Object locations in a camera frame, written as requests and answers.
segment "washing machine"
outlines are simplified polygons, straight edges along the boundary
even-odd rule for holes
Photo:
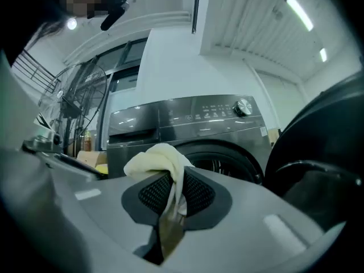
[[[197,168],[260,184],[270,141],[252,96],[195,96],[153,102],[110,117],[109,177],[157,143],[169,143]]]

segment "fluorescent light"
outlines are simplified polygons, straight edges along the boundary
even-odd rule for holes
[[[307,30],[311,31],[313,29],[312,21],[310,20],[306,12],[303,10],[301,5],[297,2],[297,0],[286,0],[286,2],[298,15],[298,17],[302,20]]]
[[[67,27],[70,30],[74,30],[77,26],[77,20],[75,18],[70,18],[67,20]]]
[[[320,55],[323,62],[326,62],[328,60],[328,55],[326,54],[326,50],[324,48],[320,50]]]

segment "cloth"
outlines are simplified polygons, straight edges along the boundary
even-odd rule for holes
[[[176,217],[177,211],[182,215],[187,214],[185,198],[182,195],[185,166],[193,167],[190,161],[174,147],[167,143],[159,143],[146,152],[140,152],[134,156],[125,165],[124,173],[126,176],[141,181],[154,175],[156,171],[168,170],[173,179],[173,186],[163,213],[168,211],[174,197],[175,208],[173,217]]]

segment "ceiling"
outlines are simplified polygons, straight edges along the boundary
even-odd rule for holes
[[[330,0],[297,0],[313,22],[308,31],[285,0],[216,0],[215,49],[248,52],[280,65],[307,80],[350,39]]]
[[[93,40],[93,38],[103,36],[103,39],[106,39],[110,36],[116,37],[137,31],[143,31],[151,28],[155,25],[155,23],[161,23],[160,20],[164,17],[163,14],[167,16],[167,13],[173,13],[176,11],[177,13],[184,10],[189,13],[192,11],[191,0],[128,0],[128,3],[130,4],[129,10],[107,32],[102,32],[100,30],[100,25],[105,19],[104,17],[89,20],[79,18],[77,19],[77,28],[75,30],[65,28],[62,33],[48,38],[48,40],[56,48],[56,51],[60,54],[64,61],[68,63],[69,58],[71,58],[72,61],[74,57],[71,54],[73,54],[77,48],[81,47],[86,42]],[[164,24],[162,25],[173,25],[175,22],[179,22],[179,20],[173,20],[169,15],[168,21],[163,20],[162,23]],[[117,30],[118,27],[122,28],[122,30],[127,28],[127,33],[121,33],[120,29]]]

